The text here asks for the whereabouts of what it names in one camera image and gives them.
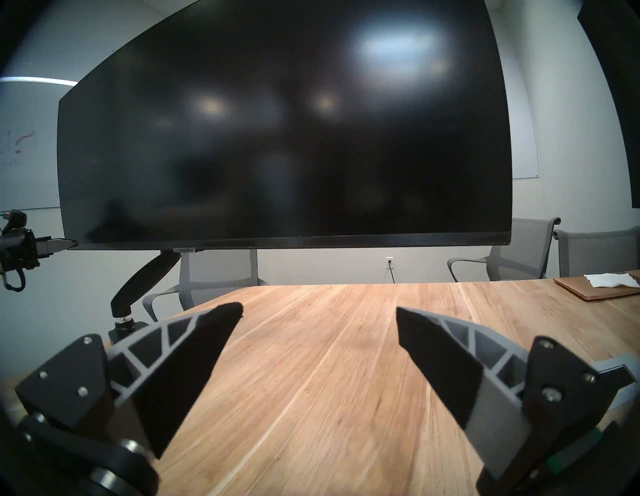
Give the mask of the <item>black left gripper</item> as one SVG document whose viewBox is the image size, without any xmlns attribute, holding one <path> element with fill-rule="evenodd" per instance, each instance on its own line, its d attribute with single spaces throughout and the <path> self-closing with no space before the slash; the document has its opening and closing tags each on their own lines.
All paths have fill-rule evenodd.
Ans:
<svg viewBox="0 0 640 496">
<path fill-rule="evenodd" d="M 71 239 L 35 237 L 26 227 L 4 230 L 1 234 L 1 273 L 33 270 L 40 266 L 39 257 L 77 247 Z"/>
</svg>

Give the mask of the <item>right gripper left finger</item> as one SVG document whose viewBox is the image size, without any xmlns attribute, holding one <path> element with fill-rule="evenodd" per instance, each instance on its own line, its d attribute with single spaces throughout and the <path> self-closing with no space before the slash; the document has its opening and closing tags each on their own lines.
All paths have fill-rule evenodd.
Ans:
<svg viewBox="0 0 640 496">
<path fill-rule="evenodd" d="M 76 495 L 156 495 L 160 459 L 207 385 L 239 302 L 173 317 L 105 347 L 77 338 L 26 376 L 16 427 L 34 462 Z"/>
</svg>

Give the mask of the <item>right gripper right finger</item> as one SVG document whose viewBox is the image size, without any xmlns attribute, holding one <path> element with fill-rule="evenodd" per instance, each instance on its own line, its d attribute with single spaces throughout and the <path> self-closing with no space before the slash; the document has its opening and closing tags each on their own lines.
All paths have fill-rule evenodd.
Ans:
<svg viewBox="0 0 640 496">
<path fill-rule="evenodd" d="M 637 495 L 638 359 L 530 350 L 474 322 L 398 306 L 399 345 L 482 461 L 479 495 Z"/>
</svg>

